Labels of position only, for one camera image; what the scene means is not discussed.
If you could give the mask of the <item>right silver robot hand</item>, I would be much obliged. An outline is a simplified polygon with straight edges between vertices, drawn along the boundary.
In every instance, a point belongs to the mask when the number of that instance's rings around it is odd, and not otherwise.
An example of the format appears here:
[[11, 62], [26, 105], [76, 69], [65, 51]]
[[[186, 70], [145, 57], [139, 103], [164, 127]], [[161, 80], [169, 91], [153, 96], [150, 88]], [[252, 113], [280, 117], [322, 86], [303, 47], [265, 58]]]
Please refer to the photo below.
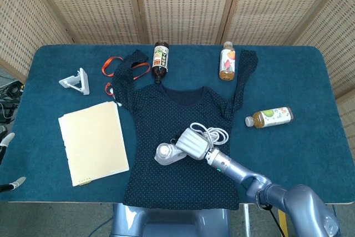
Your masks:
[[195, 160], [204, 159], [207, 152], [212, 148], [211, 142], [206, 137], [191, 128], [184, 130], [175, 146]]

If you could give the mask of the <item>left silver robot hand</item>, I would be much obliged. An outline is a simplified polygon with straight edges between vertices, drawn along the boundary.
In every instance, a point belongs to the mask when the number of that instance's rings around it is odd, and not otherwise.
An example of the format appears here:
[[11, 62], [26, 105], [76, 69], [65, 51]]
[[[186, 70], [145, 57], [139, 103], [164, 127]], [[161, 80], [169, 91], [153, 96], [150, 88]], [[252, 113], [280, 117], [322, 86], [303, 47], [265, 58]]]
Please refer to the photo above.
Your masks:
[[[0, 142], [0, 165], [2, 164], [2, 160], [6, 153], [7, 147], [9, 146], [9, 143], [13, 140], [14, 137], [14, 133], [9, 133]], [[0, 184], [0, 193], [17, 189], [26, 181], [26, 179], [26, 177], [20, 177], [12, 183]]]

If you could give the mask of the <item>white garment steamer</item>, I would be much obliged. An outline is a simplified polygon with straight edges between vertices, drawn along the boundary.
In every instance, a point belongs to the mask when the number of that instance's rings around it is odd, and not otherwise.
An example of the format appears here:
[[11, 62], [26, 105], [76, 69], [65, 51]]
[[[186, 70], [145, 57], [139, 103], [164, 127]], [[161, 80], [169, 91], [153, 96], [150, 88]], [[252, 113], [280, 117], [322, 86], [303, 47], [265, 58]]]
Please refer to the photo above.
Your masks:
[[178, 149], [175, 144], [161, 143], [156, 149], [154, 159], [160, 165], [170, 165], [187, 156], [182, 150]]

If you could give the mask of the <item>dark navy polka-dot shirt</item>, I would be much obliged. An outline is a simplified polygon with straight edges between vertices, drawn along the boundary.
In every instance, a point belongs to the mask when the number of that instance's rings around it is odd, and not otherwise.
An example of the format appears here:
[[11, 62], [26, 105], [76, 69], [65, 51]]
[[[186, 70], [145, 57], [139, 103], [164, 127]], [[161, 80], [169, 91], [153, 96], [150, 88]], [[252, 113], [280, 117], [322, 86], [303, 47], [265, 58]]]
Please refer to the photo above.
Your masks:
[[132, 65], [146, 61], [135, 51], [117, 67], [115, 99], [133, 116], [137, 146], [123, 203], [141, 208], [172, 210], [239, 208], [237, 186], [202, 160], [185, 157], [163, 166], [154, 158], [159, 144], [177, 138], [191, 123], [231, 133], [235, 113], [242, 107], [245, 85], [258, 64], [255, 51], [240, 53], [237, 86], [225, 100], [209, 87], [172, 90], [162, 84], [136, 89]]

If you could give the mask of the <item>blue-grey robot torso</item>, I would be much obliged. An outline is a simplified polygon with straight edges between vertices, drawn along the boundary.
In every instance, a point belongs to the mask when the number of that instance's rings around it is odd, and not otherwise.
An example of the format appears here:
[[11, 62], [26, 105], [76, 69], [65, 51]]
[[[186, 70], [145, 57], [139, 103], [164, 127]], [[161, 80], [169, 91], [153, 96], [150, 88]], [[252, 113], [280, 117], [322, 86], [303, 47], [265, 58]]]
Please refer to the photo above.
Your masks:
[[230, 212], [149, 209], [117, 203], [110, 237], [231, 237]]

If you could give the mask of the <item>tea bottle with green-apple label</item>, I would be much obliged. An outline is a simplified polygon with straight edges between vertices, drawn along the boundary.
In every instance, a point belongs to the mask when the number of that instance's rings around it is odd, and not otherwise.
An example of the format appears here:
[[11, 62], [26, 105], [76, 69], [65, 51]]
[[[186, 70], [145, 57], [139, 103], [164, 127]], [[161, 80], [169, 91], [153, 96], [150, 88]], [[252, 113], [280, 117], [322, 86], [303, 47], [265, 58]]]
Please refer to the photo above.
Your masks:
[[245, 118], [247, 127], [265, 128], [281, 124], [287, 124], [293, 121], [294, 116], [291, 108], [280, 107], [267, 110], [261, 110], [252, 116]]

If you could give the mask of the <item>cream paper folder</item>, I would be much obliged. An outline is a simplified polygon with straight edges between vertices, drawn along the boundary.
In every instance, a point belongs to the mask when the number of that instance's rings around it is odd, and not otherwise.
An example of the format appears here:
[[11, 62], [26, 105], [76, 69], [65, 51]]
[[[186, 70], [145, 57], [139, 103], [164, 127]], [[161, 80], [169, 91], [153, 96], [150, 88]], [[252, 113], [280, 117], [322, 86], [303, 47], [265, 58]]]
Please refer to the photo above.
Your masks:
[[129, 170], [116, 102], [67, 113], [58, 122], [72, 186]]

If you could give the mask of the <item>tea bottle with red-fruit label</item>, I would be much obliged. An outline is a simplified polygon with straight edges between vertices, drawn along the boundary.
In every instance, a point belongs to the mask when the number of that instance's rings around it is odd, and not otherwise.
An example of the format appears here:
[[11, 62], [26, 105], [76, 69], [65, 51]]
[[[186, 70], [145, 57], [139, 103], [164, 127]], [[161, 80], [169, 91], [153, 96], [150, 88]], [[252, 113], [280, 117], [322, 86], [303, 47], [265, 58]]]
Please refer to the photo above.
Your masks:
[[235, 76], [236, 52], [232, 42], [225, 42], [220, 53], [219, 77], [231, 81]]

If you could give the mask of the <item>white table leg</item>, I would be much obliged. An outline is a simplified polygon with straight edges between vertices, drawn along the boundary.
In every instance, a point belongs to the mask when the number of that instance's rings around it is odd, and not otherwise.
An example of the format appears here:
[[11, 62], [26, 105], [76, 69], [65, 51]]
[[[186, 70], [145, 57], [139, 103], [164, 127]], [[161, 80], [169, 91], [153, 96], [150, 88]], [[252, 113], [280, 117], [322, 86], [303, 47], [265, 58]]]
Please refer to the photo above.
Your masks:
[[251, 237], [249, 205], [243, 204], [245, 237]]

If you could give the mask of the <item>dark brown drink bottle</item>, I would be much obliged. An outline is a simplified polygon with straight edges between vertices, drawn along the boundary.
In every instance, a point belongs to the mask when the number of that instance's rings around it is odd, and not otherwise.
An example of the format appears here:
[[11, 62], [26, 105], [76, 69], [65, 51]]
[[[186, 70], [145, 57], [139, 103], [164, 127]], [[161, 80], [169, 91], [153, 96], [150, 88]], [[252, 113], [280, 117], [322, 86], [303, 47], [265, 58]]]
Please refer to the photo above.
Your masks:
[[161, 80], [168, 72], [168, 59], [169, 44], [163, 41], [156, 42], [153, 54], [152, 74], [157, 84], [161, 83]]

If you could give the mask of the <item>white folding phone stand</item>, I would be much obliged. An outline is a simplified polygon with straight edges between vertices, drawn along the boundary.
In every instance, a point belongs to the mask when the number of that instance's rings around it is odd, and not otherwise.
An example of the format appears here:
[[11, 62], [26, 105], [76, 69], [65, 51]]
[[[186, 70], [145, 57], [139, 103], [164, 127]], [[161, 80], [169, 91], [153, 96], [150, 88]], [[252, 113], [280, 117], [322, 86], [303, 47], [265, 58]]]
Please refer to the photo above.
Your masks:
[[70, 77], [61, 79], [59, 84], [64, 88], [72, 88], [82, 95], [89, 95], [89, 81], [88, 75], [83, 68], [79, 68], [77, 75], [71, 75]]

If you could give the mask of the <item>blue table cloth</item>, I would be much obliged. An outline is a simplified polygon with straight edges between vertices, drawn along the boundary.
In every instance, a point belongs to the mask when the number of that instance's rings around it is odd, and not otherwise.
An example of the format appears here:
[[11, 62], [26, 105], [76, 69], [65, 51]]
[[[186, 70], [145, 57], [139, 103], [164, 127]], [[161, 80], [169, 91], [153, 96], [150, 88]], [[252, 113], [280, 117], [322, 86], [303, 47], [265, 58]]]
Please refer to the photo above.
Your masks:
[[[221, 50], [170, 45], [168, 73], [160, 84], [178, 91], [209, 87], [229, 100], [237, 77], [230, 82], [219, 78]], [[255, 51], [258, 64], [221, 150], [285, 189], [304, 184], [326, 203], [355, 201], [355, 164], [321, 52], [310, 46], [237, 46], [237, 70], [242, 50]], [[130, 169], [82, 186], [72, 186], [58, 118], [109, 101], [104, 62], [118, 56], [109, 67], [113, 71], [135, 51], [152, 61], [152, 45], [62, 44], [36, 51], [13, 126], [15, 137], [0, 165], [0, 184], [21, 176], [27, 179], [18, 189], [0, 193], [0, 201], [123, 203], [137, 146], [129, 110], [121, 104], [118, 109]], [[88, 75], [89, 95], [59, 84], [76, 76], [79, 68]], [[151, 84], [156, 84], [151, 74], [134, 80], [136, 89]], [[280, 107], [291, 108], [293, 121], [265, 128], [246, 126], [246, 117]]]

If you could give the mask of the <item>woven rattan folding screen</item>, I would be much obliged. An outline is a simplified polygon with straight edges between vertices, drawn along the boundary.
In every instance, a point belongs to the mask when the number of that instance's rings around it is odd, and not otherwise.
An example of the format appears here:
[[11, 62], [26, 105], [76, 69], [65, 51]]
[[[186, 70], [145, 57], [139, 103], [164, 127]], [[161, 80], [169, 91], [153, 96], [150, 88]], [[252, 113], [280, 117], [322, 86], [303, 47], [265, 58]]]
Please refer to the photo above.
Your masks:
[[20, 81], [45, 44], [157, 39], [315, 46], [355, 147], [355, 0], [0, 0], [0, 68]]

